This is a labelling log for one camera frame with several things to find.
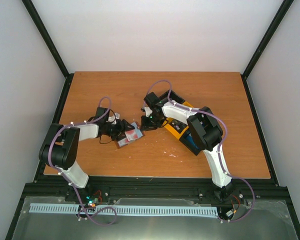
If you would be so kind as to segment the brown leather card holder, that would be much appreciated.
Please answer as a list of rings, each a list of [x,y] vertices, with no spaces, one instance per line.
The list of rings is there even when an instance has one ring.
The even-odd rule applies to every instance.
[[[145,134],[140,130],[140,125],[137,122],[132,122],[131,125],[134,129],[125,131],[114,141],[117,148],[123,148],[145,136]]]

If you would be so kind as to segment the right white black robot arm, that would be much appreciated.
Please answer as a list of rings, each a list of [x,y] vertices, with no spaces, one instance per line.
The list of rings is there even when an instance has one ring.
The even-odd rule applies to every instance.
[[[224,202],[233,191],[230,176],[223,154],[223,130],[212,111],[208,107],[193,108],[166,97],[160,99],[154,92],[143,99],[141,129],[150,131],[161,127],[167,119],[177,120],[188,126],[191,138],[196,147],[207,159],[212,183],[215,185],[214,195],[217,201]]]

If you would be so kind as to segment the red white card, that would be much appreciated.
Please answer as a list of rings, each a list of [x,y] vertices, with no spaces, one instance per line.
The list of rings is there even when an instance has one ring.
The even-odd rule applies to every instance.
[[[118,147],[121,148],[129,143],[127,138],[123,138],[117,142]]]
[[[136,141],[143,137],[143,133],[138,128],[130,131],[125,131],[124,134],[129,142]]]

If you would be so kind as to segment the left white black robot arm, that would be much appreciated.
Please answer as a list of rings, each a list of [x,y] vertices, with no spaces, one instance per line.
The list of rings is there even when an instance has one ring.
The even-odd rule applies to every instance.
[[[82,201],[93,198],[94,188],[88,185],[89,175],[78,164],[77,152],[80,141],[108,136],[116,141],[121,135],[136,127],[109,108],[98,107],[94,116],[81,123],[68,125],[53,123],[39,150],[39,160],[57,170],[57,173],[76,187],[76,195]]]

